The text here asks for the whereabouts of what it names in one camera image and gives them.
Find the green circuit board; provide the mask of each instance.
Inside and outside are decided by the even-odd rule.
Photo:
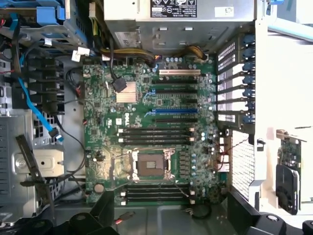
[[[227,174],[213,170],[216,75],[214,58],[161,59],[152,69],[127,60],[114,66],[127,89],[117,94],[108,67],[85,64],[85,148],[88,203],[103,190],[123,198],[125,186],[192,185],[197,200],[219,201]],[[171,70],[174,74],[163,75]],[[129,199],[128,205],[173,205],[180,200]]]

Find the motherboard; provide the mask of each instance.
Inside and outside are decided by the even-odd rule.
[[[214,58],[158,58],[155,68],[114,62],[127,88],[115,93],[110,68],[83,67],[88,203],[105,190],[116,205],[218,203],[227,173],[218,150]]]

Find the power supply label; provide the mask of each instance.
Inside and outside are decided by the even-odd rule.
[[[197,17],[197,0],[150,0],[153,18]]]

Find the black fan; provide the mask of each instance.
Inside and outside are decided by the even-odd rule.
[[[281,208],[292,215],[298,213],[298,179],[297,171],[285,165],[276,166],[276,196]]]

